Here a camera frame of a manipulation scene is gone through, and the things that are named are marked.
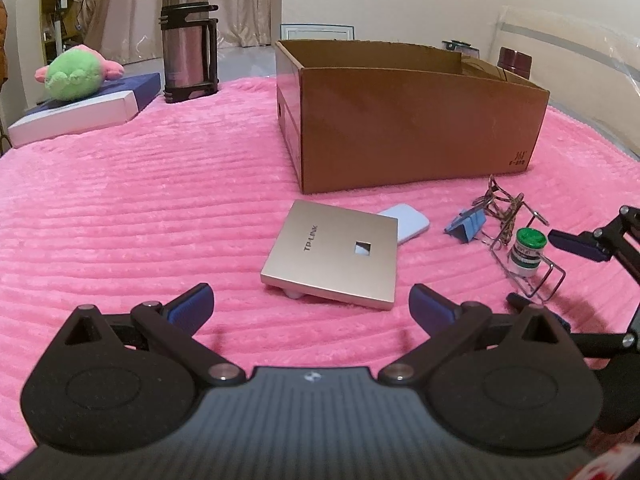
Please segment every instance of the cardboard box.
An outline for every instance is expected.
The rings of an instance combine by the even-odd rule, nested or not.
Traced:
[[[527,169],[549,92],[459,52],[276,42],[278,120],[302,193]]]

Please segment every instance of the gray ribbed surface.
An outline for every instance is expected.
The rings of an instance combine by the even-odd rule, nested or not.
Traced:
[[[320,374],[315,382],[305,379]],[[8,480],[561,480],[590,456],[477,450],[443,431],[418,395],[375,383],[367,368],[260,368],[207,394],[180,430],[143,450],[75,457],[41,447]]]

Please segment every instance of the green plush toy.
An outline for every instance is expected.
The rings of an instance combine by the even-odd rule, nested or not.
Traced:
[[[103,82],[100,59],[86,50],[72,48],[49,65],[44,86],[54,99],[73,101],[97,92]]]

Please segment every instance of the bed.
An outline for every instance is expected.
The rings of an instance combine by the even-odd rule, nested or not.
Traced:
[[[378,312],[266,288],[260,269],[300,192],[276,116],[272,78],[222,85],[181,104],[156,99],[130,123],[11,150],[0,160],[0,470],[33,447],[20,388],[77,304],[104,313],[211,284],[215,312],[197,339],[256,365],[368,365],[376,373],[426,334],[408,312],[423,282],[454,301],[505,311],[513,285],[480,242],[445,225],[485,178],[306,197],[378,212],[405,202],[431,220],[399,248],[396,304]],[[549,108],[529,169],[498,182],[524,192],[552,227],[593,229],[640,204],[640,164]],[[567,272],[549,307],[579,332],[624,330],[640,290],[617,262],[549,249]]]

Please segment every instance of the gray floor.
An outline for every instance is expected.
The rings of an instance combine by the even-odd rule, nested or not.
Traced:
[[[125,75],[159,72],[164,87],[162,59],[149,59],[125,65]],[[221,48],[218,50],[218,79],[233,81],[241,77],[272,76],[276,73],[276,60],[272,46]]]

